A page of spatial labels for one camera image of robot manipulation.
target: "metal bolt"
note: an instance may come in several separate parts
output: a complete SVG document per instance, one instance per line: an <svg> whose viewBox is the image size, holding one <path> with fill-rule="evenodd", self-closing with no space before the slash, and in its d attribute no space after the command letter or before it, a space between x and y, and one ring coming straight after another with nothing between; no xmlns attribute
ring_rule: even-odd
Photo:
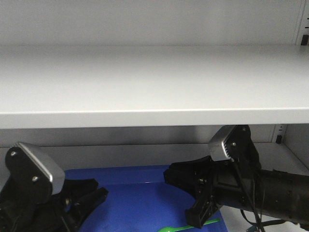
<svg viewBox="0 0 309 232"><path fill-rule="evenodd" d="M34 176L33 178L32 178L32 182L37 182L39 180L39 178L37 177L37 176Z"/></svg>
<svg viewBox="0 0 309 232"><path fill-rule="evenodd" d="M66 206L69 206L69 205L71 204L70 199L69 199L69 198L66 198L66 199L65 199L65 203L66 203Z"/></svg>
<svg viewBox="0 0 309 232"><path fill-rule="evenodd" d="M200 178L198 179L199 183L201 184L205 184L207 182L207 180L203 179L203 178Z"/></svg>

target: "black cable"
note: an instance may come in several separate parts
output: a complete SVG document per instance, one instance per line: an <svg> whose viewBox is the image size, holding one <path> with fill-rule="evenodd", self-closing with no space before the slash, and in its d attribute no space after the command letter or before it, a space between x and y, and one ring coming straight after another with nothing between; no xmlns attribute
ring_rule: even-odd
<svg viewBox="0 0 309 232"><path fill-rule="evenodd" d="M265 187L264 187L264 182L263 180L260 180L261 181L261 184L262 184L262 188L263 188L263 199L262 199L262 205L261 205L261 212L260 212L260 218L261 218L261 221L262 221L262 212L263 212L263 208L264 208L264 201L265 201Z"/></svg>
<svg viewBox="0 0 309 232"><path fill-rule="evenodd" d="M262 232L265 232L263 226L261 225L261 219L260 219L259 215L257 214L255 208L254 208L254 205L253 205L253 203L252 203L251 197L250 197L250 195L249 195L249 193L248 193L248 191L247 191L247 189L246 189L245 183L243 182L243 180L242 180L242 178L241 178L241 174L240 174L239 168L238 168L238 166L237 166L237 164L236 164L235 162L232 162L232 163L233 163L233 165L234 165L234 168L235 168L235 170L236 170L237 176L238 176L238 178L239 178L241 188L242 188L243 192L245 193L246 198L247 198L247 200L248 200L248 202L249 202L249 205L251 206L252 211L253 211L253 213L254 213L255 220L256 220L256 225L257 225L257 227L258 227L259 230L261 230Z"/></svg>
<svg viewBox="0 0 309 232"><path fill-rule="evenodd" d="M11 228L11 232L16 232L17 226L18 226L18 220L20 219L20 215L14 220L12 228Z"/></svg>
<svg viewBox="0 0 309 232"><path fill-rule="evenodd" d="M251 221L249 221L249 220L247 219L247 217L246 217L246 215L245 215L245 212L244 212L242 209L240 210L240 212L241 212L241 215L243 216L243 218L244 218L249 224L251 224L251 225L253 225L253 226L257 226L256 223L251 222ZM280 225L280 224L283 224L283 223L285 223L285 222L287 222L287 221L286 221L286 220L282 220L282 219L277 219L277 220L264 221L264 222L261 222L261 224L262 224L262 226L264 227L264 226Z"/></svg>
<svg viewBox="0 0 309 232"><path fill-rule="evenodd" d="M252 192L253 210L256 211L256 208L255 208L255 181L254 181L254 178L252 178L252 182L253 182L253 192Z"/></svg>

